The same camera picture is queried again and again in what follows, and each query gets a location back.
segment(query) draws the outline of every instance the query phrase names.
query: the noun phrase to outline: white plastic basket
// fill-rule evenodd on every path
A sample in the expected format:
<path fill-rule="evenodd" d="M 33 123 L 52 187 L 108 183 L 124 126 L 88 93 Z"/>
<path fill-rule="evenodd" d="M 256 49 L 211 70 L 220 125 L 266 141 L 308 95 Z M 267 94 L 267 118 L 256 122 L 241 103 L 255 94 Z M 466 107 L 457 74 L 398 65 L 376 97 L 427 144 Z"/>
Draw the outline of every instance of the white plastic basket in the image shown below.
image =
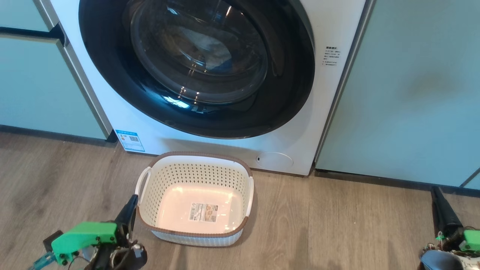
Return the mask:
<path fill-rule="evenodd" d="M 137 216 L 158 238 L 184 245 L 228 246 L 240 238 L 250 215 L 253 177 L 236 158 L 170 152 L 142 172 L 135 193 Z"/>

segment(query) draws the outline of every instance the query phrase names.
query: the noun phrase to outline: light blue cabinet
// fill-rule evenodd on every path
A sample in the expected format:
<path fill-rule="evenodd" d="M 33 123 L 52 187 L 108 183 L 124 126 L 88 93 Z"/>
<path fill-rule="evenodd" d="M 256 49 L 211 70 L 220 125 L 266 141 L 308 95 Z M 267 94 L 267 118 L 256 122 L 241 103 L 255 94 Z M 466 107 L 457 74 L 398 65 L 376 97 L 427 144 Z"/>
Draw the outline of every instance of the light blue cabinet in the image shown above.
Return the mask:
<path fill-rule="evenodd" d="M 106 139 L 69 61 L 58 39 L 0 34 L 0 124 Z"/>
<path fill-rule="evenodd" d="M 460 186 L 480 164 L 479 11 L 377 0 L 316 168 Z"/>
<path fill-rule="evenodd" d="M 42 18 L 39 0 L 0 0 L 0 27 L 48 32 L 51 29 Z"/>
<path fill-rule="evenodd" d="M 476 171 L 477 175 L 473 177 L 468 184 L 465 185 L 466 188 L 471 188 L 471 189 L 480 189 L 480 172 Z"/>

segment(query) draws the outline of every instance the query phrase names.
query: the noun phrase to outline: washing machine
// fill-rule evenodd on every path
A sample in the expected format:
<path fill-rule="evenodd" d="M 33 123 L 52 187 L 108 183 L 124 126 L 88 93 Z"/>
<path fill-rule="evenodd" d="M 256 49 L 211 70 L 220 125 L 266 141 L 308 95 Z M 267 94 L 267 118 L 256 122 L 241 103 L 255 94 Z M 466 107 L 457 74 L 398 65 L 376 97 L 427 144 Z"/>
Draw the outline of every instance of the washing machine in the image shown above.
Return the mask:
<path fill-rule="evenodd" d="M 365 3 L 45 1 L 126 151 L 224 154 L 299 175 Z"/>

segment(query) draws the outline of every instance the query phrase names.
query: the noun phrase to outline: green 3d-printed part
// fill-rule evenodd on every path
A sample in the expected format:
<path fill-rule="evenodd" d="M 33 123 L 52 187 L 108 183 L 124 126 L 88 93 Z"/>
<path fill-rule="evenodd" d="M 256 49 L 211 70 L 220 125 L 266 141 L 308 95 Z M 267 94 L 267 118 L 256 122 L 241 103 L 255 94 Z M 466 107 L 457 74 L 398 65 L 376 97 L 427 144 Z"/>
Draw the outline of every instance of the green 3d-printed part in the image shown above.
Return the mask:
<path fill-rule="evenodd" d="M 460 250 L 480 251 L 480 231 L 465 230 L 463 237 L 465 240 L 460 244 Z"/>
<path fill-rule="evenodd" d="M 117 225 L 111 222 L 82 222 L 52 242 L 53 253 L 60 265 L 72 260 L 72 253 L 99 243 L 116 243 Z"/>

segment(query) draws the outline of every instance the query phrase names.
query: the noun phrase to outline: black baseboard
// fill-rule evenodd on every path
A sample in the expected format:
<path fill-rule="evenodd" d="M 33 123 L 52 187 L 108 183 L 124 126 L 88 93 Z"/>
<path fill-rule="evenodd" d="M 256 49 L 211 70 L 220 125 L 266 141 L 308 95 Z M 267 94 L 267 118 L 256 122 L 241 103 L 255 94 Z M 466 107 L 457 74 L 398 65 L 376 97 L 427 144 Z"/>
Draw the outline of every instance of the black baseboard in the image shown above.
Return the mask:
<path fill-rule="evenodd" d="M 420 183 L 420 182 L 393 179 L 393 178 L 377 177 L 377 176 L 371 176 L 371 175 L 315 169 L 315 176 L 352 181 L 352 182 L 367 183 L 367 184 L 378 184 L 378 185 L 394 186 L 394 187 L 401 187 L 401 188 L 425 190 L 425 191 L 430 191 L 434 186 L 438 186 L 440 187 L 442 192 L 447 194 L 480 197 L 480 190 L 476 190 L 476 189 L 447 186 L 447 185 L 435 185 L 435 184 Z"/>
<path fill-rule="evenodd" d="M 67 135 L 67 134 L 48 132 L 48 131 L 26 129 L 26 128 L 13 127 L 13 126 L 6 126 L 6 125 L 0 125 L 0 132 L 7 132 L 7 133 L 13 133 L 13 134 L 19 134 L 19 135 L 28 135 L 28 136 L 45 138 L 45 139 L 67 141 L 67 142 L 74 142 L 74 143 L 81 143 L 81 144 L 90 144 L 90 145 L 103 146 L 103 147 L 115 147 L 117 145 L 116 142 L 118 141 L 117 135 L 113 130 L 106 140 Z"/>

